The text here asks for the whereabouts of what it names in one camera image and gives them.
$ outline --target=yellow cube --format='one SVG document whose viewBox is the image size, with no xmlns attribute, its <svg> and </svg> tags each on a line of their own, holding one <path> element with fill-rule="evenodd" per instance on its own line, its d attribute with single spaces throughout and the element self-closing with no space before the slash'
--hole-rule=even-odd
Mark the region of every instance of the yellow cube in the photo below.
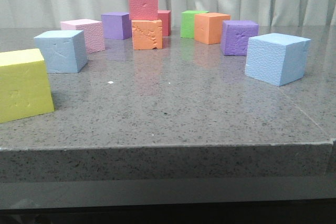
<svg viewBox="0 0 336 224">
<path fill-rule="evenodd" d="M 0 123 L 54 111 L 39 49 L 0 53 Z"/>
</svg>

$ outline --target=pink cube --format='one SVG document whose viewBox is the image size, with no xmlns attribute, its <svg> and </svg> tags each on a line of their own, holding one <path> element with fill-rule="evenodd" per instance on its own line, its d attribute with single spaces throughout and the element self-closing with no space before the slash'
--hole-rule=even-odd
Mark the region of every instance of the pink cube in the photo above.
<svg viewBox="0 0 336 224">
<path fill-rule="evenodd" d="M 86 53 L 105 50 L 103 24 L 92 19 L 61 21 L 62 30 L 83 30 Z"/>
<path fill-rule="evenodd" d="M 171 31 L 171 11 L 158 10 L 158 19 L 162 20 L 162 36 L 169 36 Z"/>
<path fill-rule="evenodd" d="M 131 20 L 157 20 L 159 0 L 129 0 Z"/>
</svg>

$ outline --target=foam cube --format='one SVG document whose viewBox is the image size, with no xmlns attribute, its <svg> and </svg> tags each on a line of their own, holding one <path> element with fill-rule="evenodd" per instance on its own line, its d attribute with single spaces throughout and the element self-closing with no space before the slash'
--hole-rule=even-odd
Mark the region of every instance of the foam cube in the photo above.
<svg viewBox="0 0 336 224">
<path fill-rule="evenodd" d="M 195 15 L 195 40 L 205 44 L 221 42 L 222 23 L 231 15 L 222 13 L 201 13 Z"/>
<path fill-rule="evenodd" d="M 88 62 L 81 30 L 46 31 L 34 41 L 44 57 L 48 73 L 78 73 Z"/>
<path fill-rule="evenodd" d="M 101 14 L 105 39 L 128 39 L 132 37 L 132 23 L 129 13 Z"/>
<path fill-rule="evenodd" d="M 246 56 L 250 37 L 258 36 L 259 25 L 251 20 L 223 21 L 221 50 L 224 55 Z"/>
<path fill-rule="evenodd" d="M 158 10 L 158 19 L 162 20 L 162 36 L 170 36 L 171 11 L 170 10 Z"/>
<path fill-rule="evenodd" d="M 208 13 L 207 10 L 186 10 L 181 13 L 181 38 L 194 38 L 195 14 Z"/>
<path fill-rule="evenodd" d="M 161 20 L 132 20 L 133 49 L 162 49 Z"/>
<path fill-rule="evenodd" d="M 157 20 L 159 0 L 129 0 L 131 20 Z"/>
<path fill-rule="evenodd" d="M 0 53 L 0 123 L 54 111 L 39 49 Z"/>
<path fill-rule="evenodd" d="M 83 30 L 86 53 L 105 50 L 103 24 L 101 21 L 92 19 L 76 19 L 61 21 L 62 30 Z"/>
<path fill-rule="evenodd" d="M 303 77 L 310 39 L 266 34 L 248 40 L 245 75 L 281 86 Z"/>
</svg>

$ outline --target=purple cube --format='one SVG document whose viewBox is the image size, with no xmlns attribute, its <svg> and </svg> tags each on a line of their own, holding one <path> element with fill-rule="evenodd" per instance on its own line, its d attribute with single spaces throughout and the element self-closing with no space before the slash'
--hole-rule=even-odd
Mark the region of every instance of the purple cube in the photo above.
<svg viewBox="0 0 336 224">
<path fill-rule="evenodd" d="M 132 22 L 129 13 L 101 14 L 105 39 L 127 39 L 132 37 Z"/>
<path fill-rule="evenodd" d="M 258 36 L 259 25 L 251 20 L 225 20 L 220 40 L 224 55 L 246 56 L 249 37 Z"/>
</svg>

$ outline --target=blue foam cube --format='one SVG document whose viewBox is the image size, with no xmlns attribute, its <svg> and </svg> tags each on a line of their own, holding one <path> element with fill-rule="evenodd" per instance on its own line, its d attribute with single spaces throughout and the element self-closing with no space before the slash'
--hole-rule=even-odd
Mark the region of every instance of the blue foam cube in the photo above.
<svg viewBox="0 0 336 224">
<path fill-rule="evenodd" d="M 310 41 L 277 33 L 250 37 L 245 75 L 276 86 L 302 78 Z"/>
<path fill-rule="evenodd" d="M 78 73 L 88 62 L 82 30 L 46 31 L 34 41 L 48 73 Z"/>
</svg>

